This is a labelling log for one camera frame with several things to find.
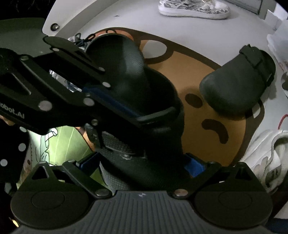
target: orange cartoon face mat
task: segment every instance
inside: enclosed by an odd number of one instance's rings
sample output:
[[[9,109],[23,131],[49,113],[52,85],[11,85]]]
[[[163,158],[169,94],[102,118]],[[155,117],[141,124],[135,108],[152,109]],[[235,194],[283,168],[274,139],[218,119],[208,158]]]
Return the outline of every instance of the orange cartoon face mat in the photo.
[[[132,39],[142,51],[145,63],[165,75],[176,87],[185,110],[184,153],[192,153],[204,161],[217,161],[223,166],[233,165],[242,158],[263,120],[261,101],[257,116],[252,110],[237,118],[222,116],[206,103],[199,91],[201,80],[220,65],[182,45],[145,32],[109,28],[95,34],[107,32]]]

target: metal screw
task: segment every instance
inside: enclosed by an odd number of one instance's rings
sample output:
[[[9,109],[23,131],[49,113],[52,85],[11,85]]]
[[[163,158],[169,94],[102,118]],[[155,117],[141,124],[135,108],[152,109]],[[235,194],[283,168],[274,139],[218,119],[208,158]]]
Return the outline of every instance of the metal screw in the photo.
[[[95,192],[95,194],[99,197],[106,197],[110,194],[108,189],[102,188]]]
[[[60,28],[59,24],[56,23],[52,24],[50,27],[51,31],[57,31],[59,28]]]
[[[122,157],[126,160],[132,159],[131,155],[128,154],[124,154]]]
[[[92,124],[93,126],[97,126],[98,123],[99,123],[99,121],[98,121],[97,119],[92,119],[92,121],[91,121],[91,124]]]
[[[87,106],[94,106],[95,104],[95,102],[89,97],[84,98],[83,103]]]
[[[185,189],[176,189],[175,191],[174,191],[174,194],[177,196],[177,197],[185,197],[185,196],[187,196],[188,195],[188,191],[187,190],[185,190]]]
[[[110,88],[111,87],[111,85],[108,82],[103,82],[102,85],[105,86],[106,88]]]
[[[49,101],[41,101],[38,105],[42,111],[50,111],[52,109],[52,103]]]
[[[24,55],[24,56],[21,56],[21,58],[20,58],[22,61],[26,61],[26,60],[28,60],[29,59],[29,57],[28,56],[26,56],[26,55]]]

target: white floor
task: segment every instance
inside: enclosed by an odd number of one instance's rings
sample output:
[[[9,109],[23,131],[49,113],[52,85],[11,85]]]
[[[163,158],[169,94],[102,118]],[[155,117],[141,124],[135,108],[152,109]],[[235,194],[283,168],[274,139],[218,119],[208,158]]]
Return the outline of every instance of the white floor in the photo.
[[[158,12],[157,0],[119,0],[84,25],[79,32],[86,37],[109,27],[144,31],[186,46],[219,65],[233,59],[239,49],[247,44],[271,54],[267,35],[274,33],[272,28],[255,14],[226,3],[231,8],[228,19],[208,20],[163,16]],[[281,87],[283,72],[278,64],[276,66],[275,80],[261,98],[265,117],[253,138],[266,129],[277,129],[282,116],[288,113],[288,100]],[[288,119],[284,120],[281,128],[288,130]]]

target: white dot marker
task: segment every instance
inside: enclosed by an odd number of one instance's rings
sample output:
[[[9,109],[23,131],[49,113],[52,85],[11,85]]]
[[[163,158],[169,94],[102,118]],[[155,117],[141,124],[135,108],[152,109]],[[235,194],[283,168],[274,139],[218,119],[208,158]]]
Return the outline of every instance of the white dot marker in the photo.
[[[103,82],[102,85],[105,86],[106,88],[110,88],[111,87],[111,85],[108,82]]]
[[[8,164],[8,162],[7,162],[6,159],[2,159],[2,160],[0,161],[0,165],[3,166],[3,167],[7,166],[7,164]]]
[[[18,146],[18,149],[19,151],[23,152],[25,149],[26,149],[26,145],[24,143],[21,143],[19,146]]]
[[[20,127],[19,129],[20,129],[21,132],[24,132],[24,133],[27,132],[27,130],[25,128],[23,128],[23,127]]]
[[[38,105],[42,111],[50,111],[52,109],[52,103],[49,101],[41,101]]]
[[[89,97],[84,98],[83,103],[87,106],[94,106],[95,104],[94,100]]]

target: blue plastic part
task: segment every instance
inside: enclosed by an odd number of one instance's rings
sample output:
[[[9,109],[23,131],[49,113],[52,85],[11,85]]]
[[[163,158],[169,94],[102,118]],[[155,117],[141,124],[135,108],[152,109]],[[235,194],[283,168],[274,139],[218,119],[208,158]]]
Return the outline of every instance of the blue plastic part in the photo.
[[[104,101],[108,102],[110,105],[112,105],[113,107],[117,108],[118,110],[123,112],[125,115],[128,115],[129,117],[138,118],[138,117],[141,116],[140,114],[138,114],[135,111],[131,110],[127,106],[125,106],[122,103],[118,102],[117,100],[115,100],[114,98],[109,96],[107,93],[103,92],[102,90],[100,90],[100,89],[98,89],[96,87],[95,88],[84,87],[82,89],[82,92],[84,92],[84,93],[93,93],[93,94],[97,95],[97,97],[99,97],[99,98],[103,99]]]
[[[288,233],[288,219],[273,218],[266,223],[265,227],[273,233]]]
[[[91,176],[99,167],[100,157],[100,153],[94,152],[93,154],[79,161],[76,165],[80,171],[84,172],[88,176]]]
[[[193,157],[188,156],[187,154],[185,157],[187,158],[187,163],[185,164],[184,168],[190,173],[191,176],[196,177],[205,171],[206,168],[204,164],[197,161]]]

